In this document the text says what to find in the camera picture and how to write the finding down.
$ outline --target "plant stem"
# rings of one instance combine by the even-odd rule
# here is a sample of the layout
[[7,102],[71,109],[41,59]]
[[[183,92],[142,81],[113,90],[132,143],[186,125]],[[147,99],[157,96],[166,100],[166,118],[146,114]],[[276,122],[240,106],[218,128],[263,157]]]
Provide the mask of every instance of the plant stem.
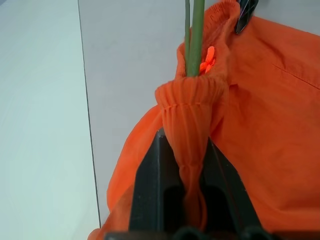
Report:
[[185,72],[188,72],[189,49],[190,49],[190,0],[185,0],[185,35],[184,35],[184,60]]
[[186,75],[195,77],[199,75],[201,63],[202,38],[204,31],[205,0],[194,0],[192,34],[190,41],[190,52]]

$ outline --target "orange petal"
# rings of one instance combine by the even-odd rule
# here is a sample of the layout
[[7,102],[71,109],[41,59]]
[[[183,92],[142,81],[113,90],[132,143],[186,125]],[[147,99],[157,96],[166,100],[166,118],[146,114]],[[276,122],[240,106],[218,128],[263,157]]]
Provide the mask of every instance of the orange petal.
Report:
[[211,66],[211,65],[208,65],[208,66],[206,67],[206,69],[205,69],[205,73],[207,73],[211,68],[212,68],[212,66]]
[[202,62],[202,63],[200,64],[200,70],[199,70],[199,72],[201,73],[201,72],[203,72],[204,70],[206,70],[207,66],[208,66],[208,64],[207,64],[206,62]]
[[210,64],[211,61],[214,59],[214,56],[215,56],[215,47],[211,46],[211,47],[208,48],[208,51],[207,51],[207,54],[206,54],[206,57],[205,57],[205,62],[207,64]]

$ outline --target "white floor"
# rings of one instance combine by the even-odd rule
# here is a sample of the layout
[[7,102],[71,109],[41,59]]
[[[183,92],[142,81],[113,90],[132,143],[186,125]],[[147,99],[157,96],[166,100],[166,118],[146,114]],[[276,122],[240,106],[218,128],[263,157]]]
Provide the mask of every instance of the white floor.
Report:
[[0,0],[0,239],[99,227],[77,0]]
[[[206,0],[205,5],[215,2]],[[106,190],[128,134],[156,104],[156,87],[175,75],[176,49],[184,40],[184,4],[79,0],[101,222],[109,214]],[[255,13],[320,35],[320,0],[260,0]]]

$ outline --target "wrinkled fabric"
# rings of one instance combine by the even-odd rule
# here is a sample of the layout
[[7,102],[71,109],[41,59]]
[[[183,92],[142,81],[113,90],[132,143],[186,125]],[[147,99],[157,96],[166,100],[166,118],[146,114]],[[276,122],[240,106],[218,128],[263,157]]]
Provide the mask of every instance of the wrinkled fabric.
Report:
[[175,78],[128,136],[107,190],[110,216],[89,239],[128,229],[135,174],[162,127],[190,225],[207,220],[199,175],[210,136],[267,231],[320,229],[320,37],[257,17],[235,35],[238,15],[230,0],[205,12],[202,57],[210,46],[216,55],[206,74],[186,77],[179,46]]

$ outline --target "orange shirt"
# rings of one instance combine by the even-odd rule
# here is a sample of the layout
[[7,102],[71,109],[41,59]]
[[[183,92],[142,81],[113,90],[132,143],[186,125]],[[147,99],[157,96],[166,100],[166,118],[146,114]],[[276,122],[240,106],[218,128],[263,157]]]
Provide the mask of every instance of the orange shirt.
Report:
[[320,230],[320,37],[257,17],[235,35],[239,12],[232,0],[205,12],[203,58],[215,48],[205,74],[186,77],[179,46],[175,78],[156,90],[158,105],[128,136],[107,190],[110,215],[90,240],[128,229],[135,174],[162,127],[186,188],[189,224],[206,224],[199,175],[210,136],[267,231]]

